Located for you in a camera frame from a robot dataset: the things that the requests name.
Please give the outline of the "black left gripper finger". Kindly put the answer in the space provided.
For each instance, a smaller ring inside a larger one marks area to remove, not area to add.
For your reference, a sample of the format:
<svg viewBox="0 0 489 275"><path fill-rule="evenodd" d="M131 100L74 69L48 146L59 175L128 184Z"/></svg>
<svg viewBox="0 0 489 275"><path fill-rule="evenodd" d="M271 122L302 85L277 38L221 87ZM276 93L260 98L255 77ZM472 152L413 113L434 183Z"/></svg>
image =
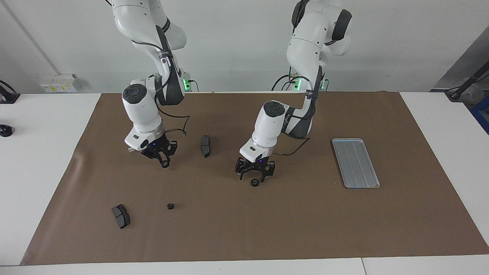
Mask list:
<svg viewBox="0 0 489 275"><path fill-rule="evenodd" d="M241 181L243 175L249 171L249 161L247 159L237 159L235 165L235 172L237 173L239 180Z"/></svg>
<svg viewBox="0 0 489 275"><path fill-rule="evenodd" d="M261 182L264 182L266 177L273 176L274 170L275 170L274 161L267 161L267 163L265 163L264 160L261 160L261 174L262 174Z"/></svg>

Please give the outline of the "silver ribbed metal tray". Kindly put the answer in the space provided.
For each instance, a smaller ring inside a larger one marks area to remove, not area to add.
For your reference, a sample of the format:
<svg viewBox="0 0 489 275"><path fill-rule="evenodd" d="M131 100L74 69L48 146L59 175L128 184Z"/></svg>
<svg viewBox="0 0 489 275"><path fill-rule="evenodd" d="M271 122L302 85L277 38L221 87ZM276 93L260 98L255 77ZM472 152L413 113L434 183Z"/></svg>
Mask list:
<svg viewBox="0 0 489 275"><path fill-rule="evenodd" d="M380 182L362 139L332 139L337 163L347 189L379 188Z"/></svg>

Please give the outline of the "short dark grey brake pad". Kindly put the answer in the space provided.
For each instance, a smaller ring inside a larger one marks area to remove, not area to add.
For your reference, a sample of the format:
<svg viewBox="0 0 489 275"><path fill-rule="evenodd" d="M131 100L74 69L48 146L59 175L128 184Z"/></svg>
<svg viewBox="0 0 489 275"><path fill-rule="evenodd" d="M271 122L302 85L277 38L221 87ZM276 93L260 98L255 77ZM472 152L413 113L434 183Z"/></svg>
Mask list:
<svg viewBox="0 0 489 275"><path fill-rule="evenodd" d="M124 205L112 207L112 214L114 215L120 229L124 229L126 226L130 225L131 219Z"/></svg>

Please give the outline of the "black stand pole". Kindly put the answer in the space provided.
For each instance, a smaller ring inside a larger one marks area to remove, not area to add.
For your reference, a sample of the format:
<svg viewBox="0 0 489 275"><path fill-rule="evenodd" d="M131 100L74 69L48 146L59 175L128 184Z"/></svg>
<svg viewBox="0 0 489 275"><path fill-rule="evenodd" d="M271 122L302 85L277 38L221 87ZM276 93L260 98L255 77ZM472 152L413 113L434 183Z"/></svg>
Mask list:
<svg viewBox="0 0 489 275"><path fill-rule="evenodd" d="M447 89L445 95L450 101L457 101L462 93L466 91L471 85L484 80L484 78L489 76L489 60L482 65L468 80L466 80L462 85Z"/></svg>

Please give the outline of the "white wall socket box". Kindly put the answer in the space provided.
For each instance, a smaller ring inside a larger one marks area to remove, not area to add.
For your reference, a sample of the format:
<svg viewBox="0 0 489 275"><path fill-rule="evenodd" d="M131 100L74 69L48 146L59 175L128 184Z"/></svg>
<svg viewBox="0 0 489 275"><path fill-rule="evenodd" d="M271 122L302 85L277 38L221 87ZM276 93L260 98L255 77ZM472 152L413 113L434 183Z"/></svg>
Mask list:
<svg viewBox="0 0 489 275"><path fill-rule="evenodd" d="M39 86L45 93L76 93L82 88L75 74L40 74L39 78Z"/></svg>

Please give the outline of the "blue crate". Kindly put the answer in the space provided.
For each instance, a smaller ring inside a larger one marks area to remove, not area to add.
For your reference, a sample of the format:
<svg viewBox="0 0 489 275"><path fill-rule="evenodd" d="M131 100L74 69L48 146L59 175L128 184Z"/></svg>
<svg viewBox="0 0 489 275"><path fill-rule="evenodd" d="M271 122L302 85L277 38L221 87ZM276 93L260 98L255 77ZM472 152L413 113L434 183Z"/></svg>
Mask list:
<svg viewBox="0 0 489 275"><path fill-rule="evenodd" d="M489 95L472 107L470 113L489 135Z"/></svg>

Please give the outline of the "black clamp mount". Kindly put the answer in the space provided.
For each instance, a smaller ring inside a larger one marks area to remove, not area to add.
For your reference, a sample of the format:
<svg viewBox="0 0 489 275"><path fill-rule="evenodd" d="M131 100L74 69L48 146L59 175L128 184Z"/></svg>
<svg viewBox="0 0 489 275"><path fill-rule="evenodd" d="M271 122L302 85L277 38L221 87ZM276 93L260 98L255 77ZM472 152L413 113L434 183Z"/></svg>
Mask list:
<svg viewBox="0 0 489 275"><path fill-rule="evenodd" d="M0 80L0 104L14 104L21 94L17 93L8 83Z"/></svg>

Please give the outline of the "brown paper table mat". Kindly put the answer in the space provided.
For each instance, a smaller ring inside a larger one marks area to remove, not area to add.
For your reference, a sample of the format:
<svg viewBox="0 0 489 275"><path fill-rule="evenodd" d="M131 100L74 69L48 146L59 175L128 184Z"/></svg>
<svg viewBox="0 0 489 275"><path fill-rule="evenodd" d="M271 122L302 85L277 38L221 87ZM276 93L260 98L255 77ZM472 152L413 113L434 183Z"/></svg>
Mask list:
<svg viewBox="0 0 489 275"><path fill-rule="evenodd" d="M169 134L178 149L163 169L128 152L121 95L101 95L21 264L489 254L399 93L321 93L311 140L274 155L274 176L258 187L258 172L240 181L239 148L261 105L302 99L187 95L167 109L191 119L186 136ZM332 139L364 141L379 188L344 186ZM117 205L131 219L124 229Z"/></svg>

